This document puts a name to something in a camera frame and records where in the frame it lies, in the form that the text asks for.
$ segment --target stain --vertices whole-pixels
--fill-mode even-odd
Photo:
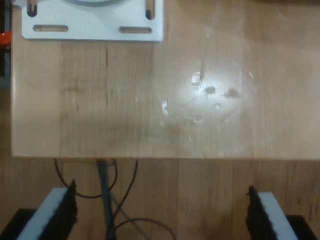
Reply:
[[[212,107],[215,108],[216,110],[220,110],[222,105],[221,105],[221,103],[215,103],[212,105]]]
[[[64,122],[69,118],[69,115],[65,112],[60,115],[60,122]]]
[[[312,204],[309,206],[309,215],[308,215],[308,220],[311,221],[312,220]]]
[[[235,90],[234,88],[229,88],[227,92],[224,93],[224,96],[226,98],[232,98],[232,99],[236,99],[240,97],[240,94],[237,90]]]
[[[207,94],[207,95],[212,95],[212,94],[215,94],[216,93],[216,88],[214,86],[207,86],[205,89],[204,89],[204,92]]]
[[[297,203],[298,203],[299,207],[301,207],[301,205],[302,205],[302,199],[301,199],[301,197],[299,197],[299,198],[297,199]]]
[[[105,108],[108,107],[108,94],[105,94]]]
[[[108,48],[105,49],[105,66],[108,68],[109,66],[109,58],[108,58]]]
[[[162,112],[164,115],[168,116],[168,99],[162,99]]]
[[[68,86],[63,91],[66,94],[84,94],[85,93],[85,91],[81,87],[76,85]]]

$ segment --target wooden board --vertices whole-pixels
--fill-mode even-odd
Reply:
[[[320,5],[166,0],[161,43],[32,41],[13,10],[15,156],[320,157]]]
[[[53,187],[61,186],[52,159],[20,159],[10,154],[10,93],[0,90],[0,232],[19,208],[37,208]],[[100,193],[94,162],[59,162],[65,180],[75,179],[85,195]],[[132,178],[133,160],[118,161],[112,193],[121,199]],[[303,215],[320,238],[320,162],[261,160],[139,161],[136,181],[123,206],[130,217],[162,221],[178,240],[250,239],[245,218],[248,187],[271,191],[286,214]],[[102,200],[77,197],[78,222],[70,240],[103,240],[106,227]],[[123,217],[119,215],[116,222]],[[153,224],[141,224],[151,239],[170,239]],[[131,226],[117,232],[119,240],[144,240]]]

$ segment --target wire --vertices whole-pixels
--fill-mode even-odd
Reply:
[[[116,218],[118,212],[120,211],[122,205],[124,204],[126,198],[128,197],[128,194],[129,194],[129,192],[130,192],[130,190],[131,190],[131,188],[132,188],[132,185],[133,185],[134,182],[135,182],[137,170],[138,170],[138,160],[135,160],[135,167],[134,167],[134,171],[133,171],[132,180],[131,180],[131,182],[130,182],[130,185],[129,185],[128,189],[126,190],[125,195],[123,196],[122,200],[120,201],[118,207],[116,208],[116,210],[115,210],[115,212],[114,212],[114,214],[113,214],[113,219]]]
[[[107,171],[107,163],[103,160],[99,160],[96,162],[100,185],[102,191],[102,201],[104,208],[104,218],[106,222],[107,229],[107,240],[115,240],[115,222],[112,217],[112,207],[111,207],[111,196],[110,191],[108,190],[108,171]]]
[[[115,186],[116,181],[118,179],[118,167],[117,167],[117,162],[114,159],[113,159],[113,165],[114,165],[114,180],[113,180],[113,183],[111,184],[111,186],[109,187],[109,191]],[[59,177],[60,181],[62,182],[62,184],[66,188],[69,188],[69,185],[66,183],[66,181],[62,177],[62,174],[61,174],[61,172],[59,170],[59,167],[58,167],[57,159],[55,159],[55,158],[54,158],[54,166],[55,166],[56,174],[58,175],[58,177]],[[97,199],[97,198],[101,198],[103,196],[102,194],[94,195],[94,196],[87,196],[87,195],[83,195],[83,194],[78,193],[78,192],[76,192],[75,195],[80,197],[80,198],[84,198],[84,199]]]
[[[122,227],[123,225],[125,225],[127,223],[136,222],[136,221],[150,222],[150,223],[153,223],[153,224],[157,224],[157,225],[163,227],[164,229],[166,229],[170,233],[170,235],[172,236],[172,239],[174,239],[174,240],[177,239],[174,231],[170,227],[168,227],[167,225],[165,225],[164,223],[162,223],[160,221],[156,221],[156,220],[149,219],[149,218],[132,218],[132,219],[123,221],[123,222],[119,223],[117,226],[115,226],[114,230],[116,231],[118,228]]]
[[[64,178],[62,177],[62,174],[60,173],[60,170],[59,170],[59,167],[58,167],[58,162],[56,159],[54,159],[54,165],[55,165],[55,170],[56,170],[56,173],[60,179],[60,181],[63,183],[63,185],[65,187],[69,187],[68,184],[65,182]],[[113,186],[116,184],[116,181],[117,181],[117,178],[118,178],[118,167],[117,167],[117,162],[115,159],[113,159],[113,164],[114,165],[114,172],[115,172],[115,176],[114,176],[114,180],[113,180],[113,183],[112,185],[109,187],[109,191],[113,188]],[[120,224],[118,224],[117,226],[114,227],[114,232],[122,227],[123,225],[127,224],[127,223],[131,223],[138,232],[140,232],[145,239],[149,240],[151,239],[137,224],[136,222],[150,222],[150,223],[153,223],[153,224],[156,224],[156,225],[159,225],[161,227],[163,227],[164,229],[166,229],[170,235],[172,236],[172,239],[176,240],[177,237],[174,233],[174,231],[168,227],[167,225],[165,225],[164,223],[160,222],[160,221],[157,221],[157,220],[153,220],[153,219],[149,219],[149,218],[129,218],[129,216],[122,210],[122,205],[124,204],[125,200],[127,199],[128,197],[128,194],[134,184],[134,181],[136,179],[136,174],[137,174],[137,170],[138,170],[138,160],[135,161],[135,167],[134,167],[134,172],[133,172],[133,177],[132,177],[132,180],[131,180],[131,183],[125,193],[125,195],[123,196],[122,200],[120,203],[117,202],[117,199],[111,194],[110,194],[110,197],[111,197],[111,200],[115,203],[115,205],[117,205],[117,209],[116,211],[114,212],[113,214],[113,219],[116,217],[116,215],[118,214],[118,212],[121,212],[123,214],[123,216],[127,219],[126,221],[124,222],[121,222]],[[81,197],[81,198],[86,198],[86,199],[96,199],[96,198],[100,198],[102,197],[102,194],[100,195],[97,195],[97,196],[86,196],[86,195],[82,195],[80,193],[75,193],[77,196]]]
[[[113,194],[112,194],[111,192],[110,192],[110,195],[111,195],[111,200],[114,202],[115,205],[118,206],[119,203],[118,203],[116,197],[113,196]],[[122,210],[122,208],[120,209],[119,212],[125,217],[125,219],[127,219],[127,220],[130,220],[130,219],[131,219],[131,218],[126,214],[126,212]],[[139,227],[138,224],[136,224],[134,221],[131,221],[130,223],[132,224],[132,226],[134,226],[134,228],[135,228],[139,233],[141,233],[141,234],[144,236],[145,239],[151,239],[151,237],[149,237],[149,236],[142,230],[142,228]]]

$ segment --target black cable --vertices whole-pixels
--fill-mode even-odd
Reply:
[[[135,167],[134,167],[134,171],[133,171],[132,180],[131,180],[131,182],[130,182],[130,185],[129,185],[128,189],[126,190],[125,195],[123,196],[122,200],[120,201],[118,207],[116,208],[116,210],[115,210],[115,212],[114,212],[114,214],[113,214],[113,219],[116,218],[118,212],[120,211],[122,205],[124,204],[126,198],[128,197],[128,194],[129,194],[129,192],[130,192],[130,190],[131,190],[131,188],[132,188],[132,185],[133,185],[134,182],[135,182],[137,170],[138,170],[138,160],[135,160]]]
[[[113,183],[111,184],[111,186],[109,187],[109,191],[115,186],[116,181],[118,179],[118,167],[117,167],[117,162],[114,159],[113,159],[113,165],[114,165],[114,180],[113,180]],[[60,181],[62,182],[62,184],[66,188],[69,188],[69,185],[66,183],[66,181],[62,177],[62,174],[61,174],[61,172],[59,170],[59,167],[58,167],[58,162],[57,162],[57,160],[55,158],[54,158],[54,166],[55,166],[56,174],[58,175],[58,177],[59,177]],[[101,198],[103,196],[102,194],[94,195],[94,196],[87,196],[87,195],[83,195],[83,194],[78,193],[78,192],[76,192],[75,195],[80,197],[80,198],[84,198],[84,199],[97,199],[97,198]]]
[[[116,240],[115,236],[115,222],[112,217],[112,207],[111,207],[111,194],[108,190],[108,171],[107,171],[107,163],[103,160],[99,160],[96,162],[100,186],[102,191],[102,201],[104,208],[104,218],[107,229],[107,237],[106,240]]]
[[[167,225],[163,224],[160,221],[156,221],[156,220],[149,219],[149,218],[132,218],[130,220],[123,221],[123,222],[119,223],[117,226],[115,226],[114,230],[116,231],[118,228],[122,227],[123,225],[125,225],[127,223],[131,223],[131,222],[136,222],[136,221],[143,221],[143,222],[150,222],[153,224],[157,224],[157,225],[163,227],[164,229],[166,229],[170,233],[170,235],[172,236],[172,239],[174,239],[174,240],[177,239],[174,231],[172,231],[172,229],[170,227],[168,227]]]

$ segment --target gray cable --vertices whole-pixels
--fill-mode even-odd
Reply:
[[[112,200],[112,201],[114,202],[114,204],[118,207],[118,206],[119,206],[119,203],[118,203],[116,197],[115,197],[112,193],[110,194],[110,196],[111,196],[111,200]],[[120,211],[119,211],[119,212],[124,216],[125,219],[127,219],[127,220],[130,220],[130,219],[131,219],[131,217],[129,217],[129,216],[126,214],[126,212],[122,210],[122,208],[120,208]],[[148,236],[148,235],[146,234],[146,232],[143,231],[143,230],[141,229],[141,227],[138,226],[138,224],[136,224],[134,221],[131,221],[130,223],[132,224],[132,226],[134,226],[134,228],[135,228],[139,233],[141,233],[141,234],[144,236],[145,239],[148,239],[148,240],[151,239],[151,237]]]

